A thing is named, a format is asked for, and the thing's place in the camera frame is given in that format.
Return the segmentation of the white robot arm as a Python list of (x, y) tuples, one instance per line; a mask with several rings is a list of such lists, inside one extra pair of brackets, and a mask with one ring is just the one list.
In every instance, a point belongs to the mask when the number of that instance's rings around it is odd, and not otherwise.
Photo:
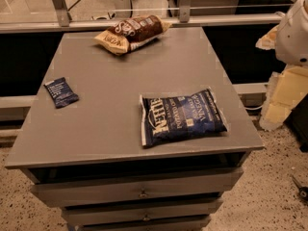
[(308, 0), (296, 0), (281, 19), (275, 54), (285, 64), (308, 65)]

